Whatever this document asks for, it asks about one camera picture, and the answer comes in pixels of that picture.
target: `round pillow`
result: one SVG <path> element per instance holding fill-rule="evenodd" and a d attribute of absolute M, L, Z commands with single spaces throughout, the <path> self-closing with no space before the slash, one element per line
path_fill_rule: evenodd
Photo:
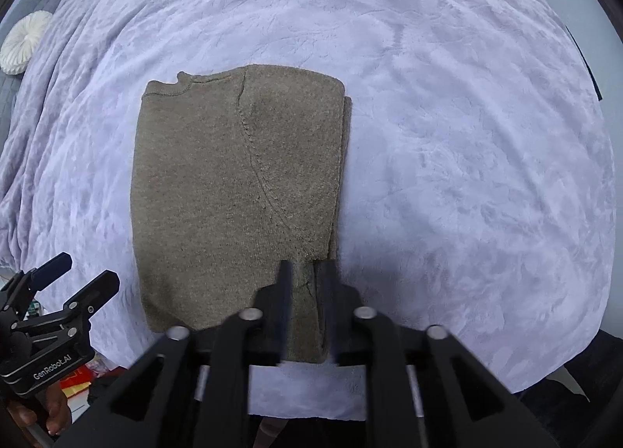
<path fill-rule="evenodd" d="M 0 69 L 7 75 L 26 71 L 35 48 L 41 41 L 52 14 L 39 10 L 20 19 L 0 47 Z"/>

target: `finger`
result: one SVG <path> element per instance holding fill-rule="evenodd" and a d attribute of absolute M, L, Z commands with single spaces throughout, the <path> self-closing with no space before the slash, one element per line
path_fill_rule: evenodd
<path fill-rule="evenodd" d="M 51 418 L 58 415 L 63 403 L 67 403 L 67 398 L 63 393 L 60 383 L 54 383 L 46 389 L 46 409 Z"/>
<path fill-rule="evenodd" d="M 24 428 L 37 422 L 37 415 L 19 402 L 9 402 L 7 410 L 19 427 Z"/>
<path fill-rule="evenodd" d="M 50 417 L 46 422 L 46 427 L 51 436 L 56 436 L 64 431 L 72 423 L 72 412 L 69 406 L 62 406 L 58 415 Z"/>
<path fill-rule="evenodd" d="M 72 412 L 67 405 L 67 397 L 60 384 L 55 383 L 47 389 L 46 399 L 50 415 L 46 422 L 46 428 L 51 436 L 55 436 L 71 425 Z"/>

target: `screw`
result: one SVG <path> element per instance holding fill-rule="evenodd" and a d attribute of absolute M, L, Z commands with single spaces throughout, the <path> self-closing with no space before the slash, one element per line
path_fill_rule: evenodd
<path fill-rule="evenodd" d="M 191 331 L 185 326 L 172 326 L 166 331 L 166 336 L 173 341 L 181 341 L 190 335 Z"/>
<path fill-rule="evenodd" d="M 373 307 L 361 306 L 354 310 L 354 315 L 359 319 L 372 319 L 376 316 L 376 309 Z"/>
<path fill-rule="evenodd" d="M 240 311 L 238 315 L 245 321 L 255 321 L 264 316 L 264 313 L 255 307 L 247 307 Z"/>
<path fill-rule="evenodd" d="M 431 339 L 436 339 L 437 341 L 440 341 L 441 339 L 445 339 L 448 336 L 448 331 L 444 329 L 441 325 L 432 325 L 428 327 L 426 335 L 428 335 Z"/>

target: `gray headboard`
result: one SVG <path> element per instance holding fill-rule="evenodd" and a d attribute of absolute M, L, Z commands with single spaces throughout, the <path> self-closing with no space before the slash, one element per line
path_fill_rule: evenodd
<path fill-rule="evenodd" d="M 2 22 L 0 44 L 4 42 L 4 38 L 20 19 L 38 10 L 54 13 L 60 2 L 61 0 L 19 0 Z M 11 114 L 21 82 L 21 75 L 7 75 L 0 71 L 0 152 L 2 152 L 4 142 L 9 134 Z"/>

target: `lavender blanket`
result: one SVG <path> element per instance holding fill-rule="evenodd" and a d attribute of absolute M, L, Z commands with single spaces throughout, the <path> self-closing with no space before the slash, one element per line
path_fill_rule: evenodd
<path fill-rule="evenodd" d="M 148 347 L 130 224 L 141 95 L 250 63 L 328 74 L 353 98 L 339 258 L 365 302 L 447 326 L 513 392 L 588 345 L 614 255 L 613 157 L 544 0 L 65 0 L 0 157 L 0 260 L 74 257 L 45 307 L 116 271 L 93 345 L 124 366 Z M 253 369 L 250 408 L 362 419 L 362 370 Z"/>

